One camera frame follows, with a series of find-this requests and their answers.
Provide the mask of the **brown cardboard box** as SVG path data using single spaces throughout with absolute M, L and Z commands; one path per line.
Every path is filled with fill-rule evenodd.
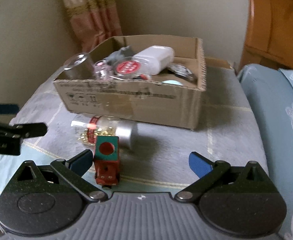
M 114 36 L 97 45 L 90 56 L 93 61 L 99 61 L 121 47 L 130 46 L 139 52 L 152 45 L 173 48 L 175 63 L 190 69 L 198 78 L 197 83 L 179 79 L 179 85 L 167 84 L 167 80 L 177 80 L 172 74 L 160 74 L 152 80 L 94 80 L 89 79 L 87 68 L 81 66 L 76 72 L 78 79 L 68 77 L 63 71 L 53 81 L 66 109 L 73 113 L 196 129 L 206 91 L 202 39 L 173 35 Z

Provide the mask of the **glass bottle silver cap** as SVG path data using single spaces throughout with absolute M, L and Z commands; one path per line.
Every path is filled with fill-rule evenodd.
M 136 122 L 113 116 L 78 114 L 70 127 L 76 138 L 85 145 L 94 145 L 97 136 L 116 136 L 121 147 L 132 149 L 137 135 Z

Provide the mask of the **light blue oval case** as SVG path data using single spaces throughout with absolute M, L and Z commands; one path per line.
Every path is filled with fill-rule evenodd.
M 179 81 L 176 81 L 176 80 L 165 80 L 165 81 L 162 81 L 162 83 L 183 86 L 182 83 L 180 83 Z

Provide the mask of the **clear jar red lid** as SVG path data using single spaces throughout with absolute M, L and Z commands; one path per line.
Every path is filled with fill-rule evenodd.
M 151 80 L 149 64 L 144 59 L 125 57 L 114 65 L 114 73 L 125 80 Z

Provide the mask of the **red toy train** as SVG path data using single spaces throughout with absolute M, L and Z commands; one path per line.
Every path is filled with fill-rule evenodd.
M 97 136 L 93 163 L 98 185 L 117 186 L 120 181 L 119 137 Z

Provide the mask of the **wooden headboard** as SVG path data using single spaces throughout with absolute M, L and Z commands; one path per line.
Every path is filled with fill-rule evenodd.
M 240 66 L 293 69 L 293 0 L 249 0 Z

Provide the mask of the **clear glass cup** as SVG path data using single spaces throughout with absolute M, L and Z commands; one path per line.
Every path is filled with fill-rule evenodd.
M 88 53 L 79 53 L 69 58 L 63 65 L 63 72 L 69 79 L 95 79 L 94 63 Z

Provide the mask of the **grey hippo figurine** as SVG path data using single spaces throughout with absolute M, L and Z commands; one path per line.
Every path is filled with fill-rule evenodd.
M 114 51 L 110 55 L 108 55 L 106 58 L 104 58 L 104 61 L 108 65 L 113 65 L 117 61 L 124 59 L 125 57 L 132 57 L 134 55 L 134 51 L 131 49 L 130 46 L 122 47 L 117 51 Z

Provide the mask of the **pink keychain charm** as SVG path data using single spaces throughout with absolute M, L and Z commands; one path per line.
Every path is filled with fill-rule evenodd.
M 113 67 L 106 60 L 97 61 L 94 64 L 95 77 L 101 80 L 110 80 L 113 77 Z

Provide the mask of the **striped pink curtain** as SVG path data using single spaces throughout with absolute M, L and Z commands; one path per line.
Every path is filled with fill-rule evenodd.
M 115 0 L 63 0 L 63 3 L 83 51 L 89 52 L 108 38 L 122 35 Z

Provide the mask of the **white plastic box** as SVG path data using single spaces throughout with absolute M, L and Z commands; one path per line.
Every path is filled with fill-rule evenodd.
M 173 63 L 175 52 L 171 47 L 151 46 L 133 55 L 133 59 L 147 62 L 147 73 L 157 75 L 164 70 L 168 64 Z

